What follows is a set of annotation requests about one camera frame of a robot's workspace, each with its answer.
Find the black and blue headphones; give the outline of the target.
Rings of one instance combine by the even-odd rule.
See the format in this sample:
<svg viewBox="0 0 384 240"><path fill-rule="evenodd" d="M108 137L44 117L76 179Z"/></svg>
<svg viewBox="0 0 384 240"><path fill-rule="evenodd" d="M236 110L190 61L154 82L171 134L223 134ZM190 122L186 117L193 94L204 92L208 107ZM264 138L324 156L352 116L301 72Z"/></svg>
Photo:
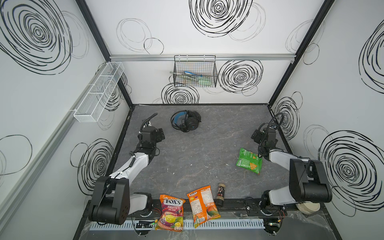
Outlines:
<svg viewBox="0 0 384 240"><path fill-rule="evenodd" d="M178 111L170 119L171 125L175 130L183 133L194 131L202 122L201 115L196 111Z"/></svg>

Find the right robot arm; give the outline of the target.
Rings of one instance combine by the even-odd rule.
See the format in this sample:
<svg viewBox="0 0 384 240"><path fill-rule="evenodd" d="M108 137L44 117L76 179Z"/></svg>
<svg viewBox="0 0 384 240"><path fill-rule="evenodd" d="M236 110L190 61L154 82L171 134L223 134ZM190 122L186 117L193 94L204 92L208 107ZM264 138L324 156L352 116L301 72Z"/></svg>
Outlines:
<svg viewBox="0 0 384 240"><path fill-rule="evenodd" d="M251 139L258 146L258 157L275 163L289 171L289 183L286 187L264 191L259 202L260 211L271 216L285 205L311 203L329 203L333 194L320 160L298 157L276 147L276 130L286 115L276 114L267 126L256 130Z"/></svg>

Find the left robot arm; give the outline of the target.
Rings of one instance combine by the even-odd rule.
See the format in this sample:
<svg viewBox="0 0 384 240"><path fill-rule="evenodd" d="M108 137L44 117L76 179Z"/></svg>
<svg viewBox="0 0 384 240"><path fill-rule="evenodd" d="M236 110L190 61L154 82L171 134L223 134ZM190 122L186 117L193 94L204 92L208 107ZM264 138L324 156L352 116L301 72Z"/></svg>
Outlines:
<svg viewBox="0 0 384 240"><path fill-rule="evenodd" d="M95 183L88 219L99 225L122 225L128 216L152 213L153 199L149 193L130 193L130 186L139 173L157 154L157 143L165 139L163 129L151 125L152 114L141 124L138 144L130 158L117 171L99 177Z"/></svg>

